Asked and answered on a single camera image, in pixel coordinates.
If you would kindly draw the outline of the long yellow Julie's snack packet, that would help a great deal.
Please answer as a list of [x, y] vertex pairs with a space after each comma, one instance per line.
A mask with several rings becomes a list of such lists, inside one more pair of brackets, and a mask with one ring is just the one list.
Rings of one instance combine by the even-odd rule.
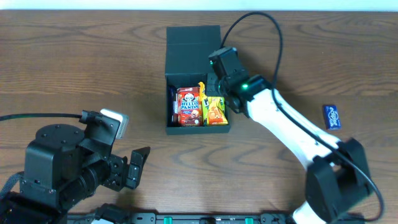
[[227, 125], [224, 98], [220, 96], [208, 97], [207, 125]]

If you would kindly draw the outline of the small yellow lemon snack packet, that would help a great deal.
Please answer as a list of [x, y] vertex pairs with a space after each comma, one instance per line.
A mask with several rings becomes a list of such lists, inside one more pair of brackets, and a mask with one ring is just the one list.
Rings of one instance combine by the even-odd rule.
[[199, 87], [200, 87], [200, 100], [203, 101], [206, 98], [206, 94], [205, 94], [205, 84], [203, 82], [199, 82]]

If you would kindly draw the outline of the black gift box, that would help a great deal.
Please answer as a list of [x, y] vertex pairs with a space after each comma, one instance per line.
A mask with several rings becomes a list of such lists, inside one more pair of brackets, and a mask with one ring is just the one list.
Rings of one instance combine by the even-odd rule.
[[218, 50], [221, 44], [221, 27], [215, 26], [180, 26], [166, 30], [165, 81], [166, 81], [166, 133], [216, 134], [228, 133], [231, 125], [181, 127], [170, 125], [168, 86], [176, 89], [197, 86], [203, 82], [206, 95], [218, 96], [215, 75], [208, 56]]

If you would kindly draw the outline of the green Pretz box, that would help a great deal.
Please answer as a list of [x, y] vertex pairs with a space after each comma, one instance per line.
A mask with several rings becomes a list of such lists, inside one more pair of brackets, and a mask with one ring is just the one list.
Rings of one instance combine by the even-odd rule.
[[204, 124], [205, 126], [213, 126], [213, 125], [207, 125], [208, 97], [206, 97], [206, 98], [202, 101], [202, 105], [203, 105], [203, 124]]

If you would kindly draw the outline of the red Hello Panda box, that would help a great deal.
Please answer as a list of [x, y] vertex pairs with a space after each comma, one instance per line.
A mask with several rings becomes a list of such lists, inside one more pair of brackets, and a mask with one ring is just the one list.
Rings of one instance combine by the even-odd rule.
[[203, 112], [200, 88], [185, 87], [177, 90], [178, 122], [181, 126], [202, 126]]

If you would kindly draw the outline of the Dairy Milk chocolate bar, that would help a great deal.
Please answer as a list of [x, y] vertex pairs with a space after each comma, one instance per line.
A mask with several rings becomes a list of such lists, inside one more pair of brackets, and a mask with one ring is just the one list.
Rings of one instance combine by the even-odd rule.
[[177, 89], [169, 85], [168, 86], [168, 91], [169, 91], [169, 113], [170, 113], [170, 125], [171, 126], [176, 126], [178, 125], [178, 104], [177, 104]]

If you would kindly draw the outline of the blue Eclipse mint tin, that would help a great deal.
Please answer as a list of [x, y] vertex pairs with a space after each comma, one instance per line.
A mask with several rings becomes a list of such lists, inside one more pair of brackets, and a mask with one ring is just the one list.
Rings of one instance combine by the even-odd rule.
[[341, 129], [340, 116], [335, 105], [323, 105], [323, 117], [328, 130]]

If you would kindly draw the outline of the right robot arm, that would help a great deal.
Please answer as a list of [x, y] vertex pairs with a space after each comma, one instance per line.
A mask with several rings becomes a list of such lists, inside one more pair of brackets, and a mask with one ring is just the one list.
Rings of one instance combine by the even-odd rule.
[[228, 106], [268, 129], [306, 170], [305, 202], [292, 214], [293, 222], [357, 220], [348, 210], [373, 192], [363, 146], [326, 133], [292, 108], [272, 83], [250, 77], [235, 48], [216, 50], [209, 61]]

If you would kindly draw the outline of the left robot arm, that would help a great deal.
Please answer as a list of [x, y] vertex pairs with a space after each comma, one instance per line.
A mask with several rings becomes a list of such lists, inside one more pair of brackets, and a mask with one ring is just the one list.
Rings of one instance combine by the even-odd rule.
[[136, 189], [150, 148], [115, 156], [116, 133], [113, 123], [39, 129], [25, 150], [24, 171], [16, 176], [19, 191], [3, 194], [1, 223], [66, 223], [69, 210], [100, 185], [115, 192]]

